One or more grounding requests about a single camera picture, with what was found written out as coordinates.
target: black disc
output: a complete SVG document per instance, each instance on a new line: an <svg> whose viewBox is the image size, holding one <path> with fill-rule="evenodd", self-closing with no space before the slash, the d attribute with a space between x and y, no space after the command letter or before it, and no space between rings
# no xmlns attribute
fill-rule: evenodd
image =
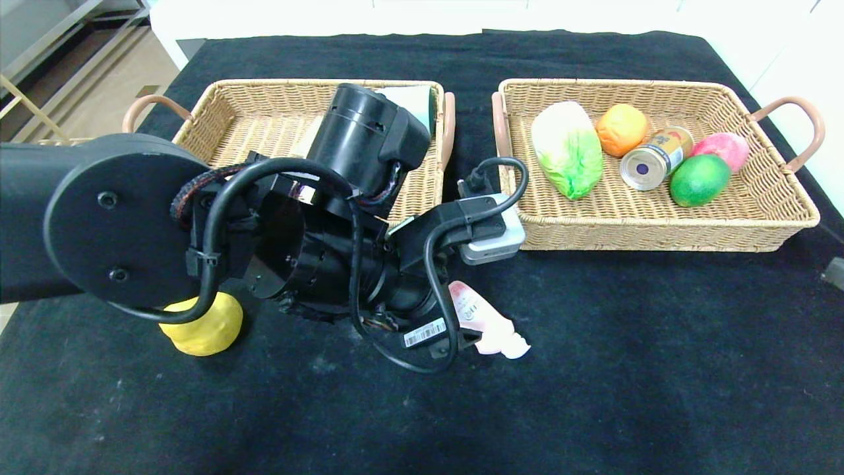
<svg viewBox="0 0 844 475"><path fill-rule="evenodd" d="M195 297L188 232L170 218L179 188L208 167L182 148L141 134L83 145L91 162L59 184L44 239L74 285L104 300L156 307Z"/></svg>

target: barcode label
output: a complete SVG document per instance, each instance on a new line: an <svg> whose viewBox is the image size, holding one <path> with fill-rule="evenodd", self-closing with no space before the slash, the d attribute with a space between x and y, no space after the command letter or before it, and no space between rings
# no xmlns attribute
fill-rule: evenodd
<svg viewBox="0 0 844 475"><path fill-rule="evenodd" d="M446 331L446 321L440 317L429 324L422 325L416 330L404 334L404 347L410 348L422 341L428 340Z"/></svg>

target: pink fruit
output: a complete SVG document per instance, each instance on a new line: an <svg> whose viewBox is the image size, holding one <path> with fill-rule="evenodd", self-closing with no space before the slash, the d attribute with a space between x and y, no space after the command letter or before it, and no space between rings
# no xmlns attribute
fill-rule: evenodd
<svg viewBox="0 0 844 475"><path fill-rule="evenodd" d="M712 134L701 140L691 151L692 156L705 154L720 156L727 163L727 166L730 167L730 170L733 173L737 173L747 161L750 148L744 137L732 132L721 132L720 134Z"/></svg>

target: fake fruit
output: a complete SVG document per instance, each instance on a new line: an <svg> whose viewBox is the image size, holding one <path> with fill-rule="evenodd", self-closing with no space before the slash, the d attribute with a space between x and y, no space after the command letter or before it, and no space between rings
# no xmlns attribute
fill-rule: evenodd
<svg viewBox="0 0 844 475"><path fill-rule="evenodd" d="M621 157L644 140L647 117L630 104L616 104L601 117L595 129L603 151Z"/></svg>
<svg viewBox="0 0 844 475"><path fill-rule="evenodd" d="M671 198L680 206L702 206L709 203L726 187L730 167L713 154L687 158L671 177Z"/></svg>
<svg viewBox="0 0 844 475"><path fill-rule="evenodd" d="M730 170L736 173L747 161L750 148L744 137L732 132L712 134L698 142L691 151L691 155L714 154L720 156L727 163Z"/></svg>
<svg viewBox="0 0 844 475"><path fill-rule="evenodd" d="M197 298L173 303L165 307L168 312L187 310ZM217 292L214 303L203 316L183 324L159 324L180 352L193 356L208 356L228 348L241 332L243 308L228 293Z"/></svg>

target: green fruit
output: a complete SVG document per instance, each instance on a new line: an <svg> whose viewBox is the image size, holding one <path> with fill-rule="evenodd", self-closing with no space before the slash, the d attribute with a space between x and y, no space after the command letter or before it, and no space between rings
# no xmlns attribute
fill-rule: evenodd
<svg viewBox="0 0 844 475"><path fill-rule="evenodd" d="M717 155L691 156L680 164L671 177L671 198L680 206L702 206L726 187L730 167Z"/></svg>

